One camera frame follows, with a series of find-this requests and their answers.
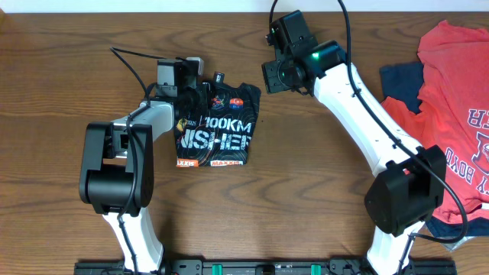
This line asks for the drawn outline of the black orange-patterned jersey shirt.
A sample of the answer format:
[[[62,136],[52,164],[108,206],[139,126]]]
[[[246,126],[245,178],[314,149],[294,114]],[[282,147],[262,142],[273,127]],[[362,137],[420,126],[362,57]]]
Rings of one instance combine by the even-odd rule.
[[[190,114],[174,126],[178,167],[225,167],[245,165],[259,114],[261,90],[242,83],[224,83],[216,72],[206,112]]]

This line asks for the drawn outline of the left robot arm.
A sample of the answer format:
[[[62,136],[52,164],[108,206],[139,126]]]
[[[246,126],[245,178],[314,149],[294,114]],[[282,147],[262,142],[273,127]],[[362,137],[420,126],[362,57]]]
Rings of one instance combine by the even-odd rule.
[[[164,246],[148,205],[154,191],[154,142],[192,110],[207,108],[199,57],[160,59],[157,81],[123,118],[87,125],[79,196],[112,227],[124,254],[118,263],[78,263],[76,274],[162,274]]]

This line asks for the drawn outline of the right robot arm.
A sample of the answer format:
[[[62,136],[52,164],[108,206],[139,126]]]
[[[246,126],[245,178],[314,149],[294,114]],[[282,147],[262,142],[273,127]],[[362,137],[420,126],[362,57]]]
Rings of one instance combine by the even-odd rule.
[[[409,263],[410,235],[442,204],[443,185],[428,170],[444,177],[443,152],[423,148],[387,114],[335,41],[269,44],[276,59],[262,66],[267,91],[306,89],[363,153],[374,175],[364,204],[376,225],[367,259],[377,274],[397,273]]]

